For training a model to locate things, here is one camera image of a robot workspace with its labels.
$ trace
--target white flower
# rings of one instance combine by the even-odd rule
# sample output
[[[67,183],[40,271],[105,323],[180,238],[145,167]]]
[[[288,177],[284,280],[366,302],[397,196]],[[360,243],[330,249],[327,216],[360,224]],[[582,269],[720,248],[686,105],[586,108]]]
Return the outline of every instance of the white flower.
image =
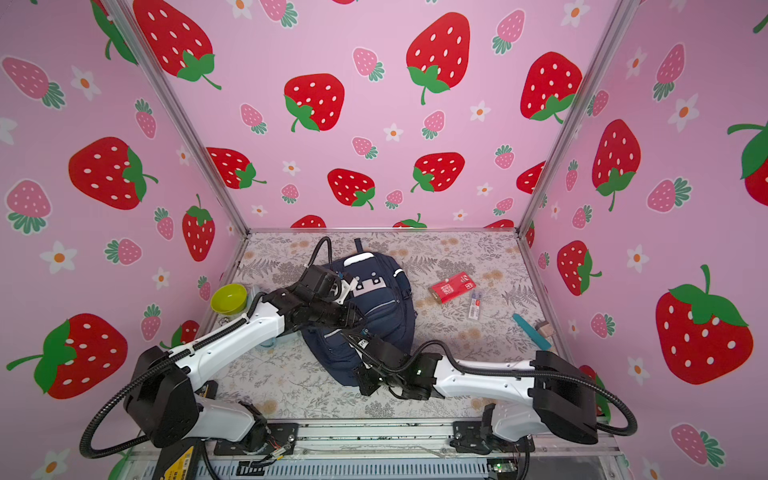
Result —
[[[688,101],[685,101],[682,98],[677,99],[677,102],[674,105],[675,112],[672,114],[670,119],[667,120],[668,124],[677,124],[677,133],[683,131],[685,124],[689,120],[693,120],[694,118],[699,117],[699,109],[694,108],[696,105],[696,100],[698,99],[699,94],[694,94],[694,96],[689,98]]]
[[[478,196],[484,195],[487,197],[488,194],[491,193],[491,190],[493,190],[493,187],[489,187],[488,182],[485,182],[483,185],[478,187]]]
[[[578,335],[578,327],[576,326],[576,320],[568,320],[568,332],[576,338]]]
[[[566,3],[563,7],[565,10],[565,16],[563,21],[560,22],[560,26],[573,25],[578,27],[581,21],[581,16],[589,12],[589,5],[584,5],[584,0],[575,0],[573,3]]]
[[[392,124],[391,127],[385,128],[384,133],[386,134],[386,140],[394,140],[394,141],[400,141],[400,135],[402,135],[402,130],[397,128],[397,125]]]
[[[640,47],[637,47],[637,51],[634,53],[634,56],[627,60],[627,78],[629,77],[637,77],[640,74],[640,66],[645,61],[645,58],[648,56],[647,53],[643,53],[642,49]]]
[[[485,106],[485,100],[481,100],[480,104],[474,107],[470,107],[469,110],[472,112],[472,116],[469,118],[470,121],[472,120],[485,121],[485,114],[491,111],[490,108]]]
[[[91,72],[82,72],[79,68],[72,65],[72,73],[74,74],[74,78],[72,79],[71,85],[82,90],[88,100],[93,100],[94,95],[101,94],[101,90],[99,90],[99,87],[94,83],[94,75]]]
[[[67,464],[64,460],[69,455],[69,449],[62,451],[61,453],[48,452],[45,454],[45,463],[42,467],[35,470],[32,474],[32,478],[41,480],[51,480],[56,475],[60,475],[67,471]]]
[[[17,123],[10,118],[0,118],[0,141],[4,141],[8,145],[13,145],[11,130],[16,128],[16,125]]]
[[[232,16],[234,18],[243,16],[250,20],[250,10],[248,7],[253,5],[253,0],[227,0],[227,3],[232,5]]]
[[[659,464],[650,463],[643,457],[643,465],[645,466],[645,468],[643,468],[643,476],[645,478],[648,480],[664,480],[661,478],[661,473],[659,473]]]
[[[300,172],[301,169],[296,166],[296,162],[295,161],[292,161],[292,162],[284,161],[283,162],[283,171],[284,172],[288,172],[291,177],[295,177],[296,176],[296,172]]]
[[[58,272],[62,268],[65,270],[74,270],[74,263],[72,263],[72,259],[75,255],[78,254],[78,251],[75,249],[69,249],[65,250],[64,245],[61,244],[60,241],[56,240],[53,243],[53,251],[52,252],[43,252],[40,254],[40,258],[45,260],[46,262],[51,263],[51,275]]]
[[[670,3],[670,8],[677,7],[677,13],[681,13],[683,8],[685,8],[685,2],[687,2],[687,0],[672,0],[672,3]]]
[[[187,165],[189,167],[190,164],[190,155],[187,152],[187,149],[182,147],[178,150],[176,150],[176,155],[179,156],[179,163],[182,165]]]
[[[648,263],[648,258],[646,255],[643,255],[643,246],[638,245],[636,249],[627,249],[627,255],[629,256],[629,260],[627,261],[627,268],[634,267],[635,270],[637,270],[638,273],[643,271],[643,263]]]
[[[163,270],[162,266],[157,268],[157,274],[152,276],[152,280],[155,282],[157,289],[161,289],[164,286],[170,286],[168,279],[170,278],[170,272]]]
[[[627,373],[637,380],[638,385],[643,385],[643,379],[650,377],[650,373],[643,368],[643,359],[634,360],[632,357],[628,356],[627,361],[629,362],[629,370],[627,370]]]

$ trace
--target backpack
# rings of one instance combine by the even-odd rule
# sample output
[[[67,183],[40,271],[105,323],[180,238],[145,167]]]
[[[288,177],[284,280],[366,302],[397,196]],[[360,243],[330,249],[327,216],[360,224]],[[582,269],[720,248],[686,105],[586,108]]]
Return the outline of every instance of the backpack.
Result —
[[[354,303],[365,315],[363,325],[372,334],[404,353],[411,353],[416,312],[406,273],[389,255],[364,252],[359,238],[355,239],[355,246],[357,254],[325,267],[357,277],[357,288],[346,302]],[[337,382],[358,386],[353,370],[362,365],[362,360],[338,329],[311,326],[301,330],[301,335],[317,361]]]

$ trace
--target navy blue backpack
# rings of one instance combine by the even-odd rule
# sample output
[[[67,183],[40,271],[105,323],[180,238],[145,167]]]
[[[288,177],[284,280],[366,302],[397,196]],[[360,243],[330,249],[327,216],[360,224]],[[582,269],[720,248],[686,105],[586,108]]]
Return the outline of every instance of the navy blue backpack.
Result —
[[[330,266],[335,272],[348,272],[358,279],[357,288],[346,301],[354,303],[365,315],[365,328],[371,333],[404,353],[411,353],[416,312],[406,273],[389,255],[364,252],[359,238],[355,239],[355,246],[357,254],[336,260]],[[339,330],[309,327],[301,335],[317,361],[337,382],[358,386],[353,370],[362,365],[362,360]]]

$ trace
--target yellow-green bowl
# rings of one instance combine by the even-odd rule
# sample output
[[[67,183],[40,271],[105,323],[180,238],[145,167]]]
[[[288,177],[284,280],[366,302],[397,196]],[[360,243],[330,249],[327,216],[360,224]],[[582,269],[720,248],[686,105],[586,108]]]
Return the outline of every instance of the yellow-green bowl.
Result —
[[[216,290],[210,299],[210,308],[222,315],[234,315],[242,312],[247,303],[248,292],[245,287],[237,283],[230,283]]]

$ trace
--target strawberry wallpaper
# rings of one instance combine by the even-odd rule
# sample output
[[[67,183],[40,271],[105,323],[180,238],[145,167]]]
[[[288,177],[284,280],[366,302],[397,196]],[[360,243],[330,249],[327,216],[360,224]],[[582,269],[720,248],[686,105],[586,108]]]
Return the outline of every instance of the strawberry wallpaper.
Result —
[[[133,12],[252,228],[511,227],[614,4],[134,0]]]
[[[765,476],[766,13],[643,2],[526,236],[634,478]]]
[[[239,237],[100,2],[0,15],[3,477],[114,478],[83,428],[194,338]],[[137,431],[110,417],[102,448]]]

